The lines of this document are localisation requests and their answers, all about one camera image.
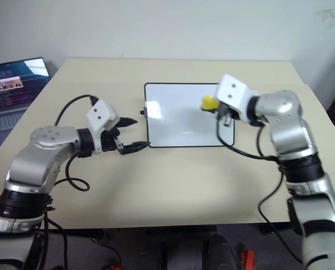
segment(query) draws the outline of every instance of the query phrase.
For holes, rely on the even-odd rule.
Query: beige table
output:
[[[0,193],[8,167],[38,126],[52,124],[73,97],[90,93],[113,104],[138,124],[121,129],[123,143],[146,140],[146,82],[215,83],[230,73],[261,93],[295,91],[310,123],[324,169],[335,187],[335,128],[311,89],[289,62],[68,60],[49,82],[0,148]],[[83,128],[88,100],[75,103],[60,125]],[[235,126],[235,147],[256,154],[257,128]],[[273,154],[268,130],[262,149]],[[51,218],[65,228],[171,226],[261,222],[257,203],[276,185],[277,167],[223,147],[147,148],[120,156],[106,152],[74,161],[71,175],[91,184],[79,192],[64,183],[52,191]],[[272,221],[287,221],[283,187],[263,207]]]

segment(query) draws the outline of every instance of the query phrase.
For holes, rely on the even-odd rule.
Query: white wall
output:
[[[292,60],[328,107],[335,0],[0,0],[0,62],[40,55]]]

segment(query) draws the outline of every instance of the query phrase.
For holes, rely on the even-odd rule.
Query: red object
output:
[[[255,253],[249,249],[241,253],[241,257],[244,262],[244,270],[256,270],[256,267],[253,265],[254,256]]]

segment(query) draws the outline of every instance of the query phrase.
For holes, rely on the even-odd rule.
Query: yellow object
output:
[[[219,104],[218,102],[210,96],[204,96],[202,99],[201,109],[204,111],[214,111],[217,110]]]

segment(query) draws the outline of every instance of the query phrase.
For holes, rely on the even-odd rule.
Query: gray floor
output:
[[[256,269],[288,270],[302,269],[284,249],[275,235],[262,235],[256,224],[218,225],[217,233],[223,235],[235,248],[240,243],[255,252]],[[132,269],[132,265],[147,243],[163,240],[173,246],[169,254],[168,270],[201,270],[201,239],[208,239],[216,232],[172,233],[167,235],[146,235],[146,229],[109,229],[109,245],[116,248],[123,260],[123,269]],[[282,235],[292,250],[301,256],[301,237],[292,230],[283,231]],[[62,237],[50,235],[50,246],[45,269],[62,264]],[[94,244],[88,238],[69,236],[69,269],[102,269],[103,265],[116,262],[114,253],[103,246]]]

